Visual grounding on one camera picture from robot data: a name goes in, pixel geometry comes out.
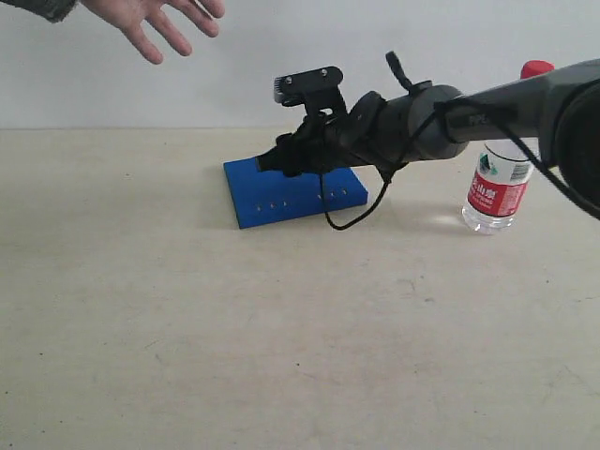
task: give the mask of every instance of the bottle label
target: bottle label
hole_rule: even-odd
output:
[[[480,213],[495,218],[513,216],[532,177],[529,160],[499,157],[486,147],[479,156],[467,200]]]

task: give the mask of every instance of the robotic arm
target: robotic arm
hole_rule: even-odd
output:
[[[323,175],[371,165],[389,184],[411,162],[454,158],[469,142],[508,138],[572,202],[600,219],[600,59],[470,96],[449,85],[413,84],[393,52],[386,59],[408,94],[386,100],[371,91],[349,112],[336,67],[277,78],[276,102],[304,105],[307,115],[256,157],[259,171]],[[520,139],[528,137],[538,138],[539,159]]]

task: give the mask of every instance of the beige tabletop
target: beige tabletop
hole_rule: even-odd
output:
[[[473,144],[240,231],[280,131],[0,133],[0,448],[597,449],[600,224],[536,175],[471,233]]]

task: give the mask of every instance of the human hand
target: human hand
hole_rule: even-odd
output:
[[[169,5],[181,11],[210,38],[218,35],[215,19],[223,17],[222,0],[82,0],[81,3],[100,19],[121,30],[144,58],[153,64],[162,63],[163,56],[142,30],[142,22],[150,23],[171,47],[183,56],[191,54],[188,40],[162,11]]]

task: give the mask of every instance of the blue block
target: blue block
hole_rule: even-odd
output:
[[[240,229],[322,214],[319,176],[288,178],[280,172],[258,172],[254,158],[223,164]],[[351,169],[324,176],[328,211],[361,206],[368,192]]]

